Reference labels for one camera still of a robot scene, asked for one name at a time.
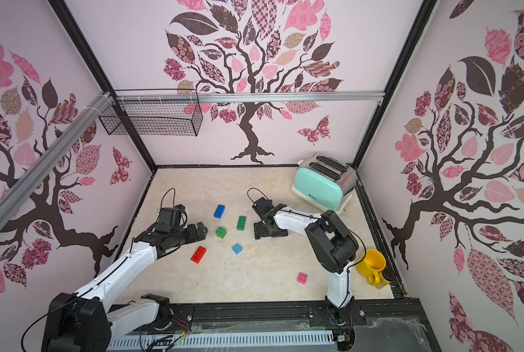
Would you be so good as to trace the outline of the small green lego brick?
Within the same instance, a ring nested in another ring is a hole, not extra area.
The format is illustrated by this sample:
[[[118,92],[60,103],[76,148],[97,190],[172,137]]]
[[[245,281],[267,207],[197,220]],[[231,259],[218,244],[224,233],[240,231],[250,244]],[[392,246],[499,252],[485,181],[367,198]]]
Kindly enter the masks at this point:
[[[224,227],[218,227],[216,230],[216,236],[220,239],[224,239],[224,237],[227,235],[227,230]]]

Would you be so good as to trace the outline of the red lego brick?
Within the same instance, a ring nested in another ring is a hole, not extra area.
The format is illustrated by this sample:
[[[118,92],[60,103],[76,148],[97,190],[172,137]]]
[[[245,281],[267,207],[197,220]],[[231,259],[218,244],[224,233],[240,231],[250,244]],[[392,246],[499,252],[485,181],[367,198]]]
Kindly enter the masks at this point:
[[[203,257],[205,256],[206,252],[207,252],[207,249],[205,247],[199,246],[196,249],[195,253],[192,255],[191,261],[193,263],[199,264],[202,261]]]

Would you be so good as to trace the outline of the pink lego brick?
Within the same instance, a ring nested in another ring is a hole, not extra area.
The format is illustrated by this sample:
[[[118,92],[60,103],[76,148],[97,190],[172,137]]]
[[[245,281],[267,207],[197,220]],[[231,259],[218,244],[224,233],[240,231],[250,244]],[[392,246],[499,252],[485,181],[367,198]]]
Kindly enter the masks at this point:
[[[302,285],[305,285],[307,282],[307,275],[304,273],[299,273],[297,277],[297,282]]]

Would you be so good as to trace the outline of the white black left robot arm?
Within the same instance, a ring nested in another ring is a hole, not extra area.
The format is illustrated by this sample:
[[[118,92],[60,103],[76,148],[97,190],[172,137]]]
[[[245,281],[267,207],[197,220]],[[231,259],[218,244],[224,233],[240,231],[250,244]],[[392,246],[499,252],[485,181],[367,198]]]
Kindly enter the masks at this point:
[[[147,267],[180,246],[205,240],[207,233],[201,222],[167,232],[150,226],[102,274],[75,293],[61,293],[52,300],[42,351],[105,351],[110,343],[142,326],[168,327],[173,311],[167,297],[147,294],[119,309],[112,305]]]

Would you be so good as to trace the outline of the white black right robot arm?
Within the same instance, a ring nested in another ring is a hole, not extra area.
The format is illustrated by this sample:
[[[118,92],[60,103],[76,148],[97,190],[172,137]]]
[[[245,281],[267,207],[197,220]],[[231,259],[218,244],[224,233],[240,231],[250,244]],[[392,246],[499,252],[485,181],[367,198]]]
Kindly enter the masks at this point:
[[[263,198],[253,204],[253,210],[260,218],[254,224],[257,240],[286,237],[290,232],[306,235],[317,261],[329,272],[325,296],[329,319],[338,325],[348,321],[354,301],[349,272],[357,264],[360,245],[338,214],[309,214]]]

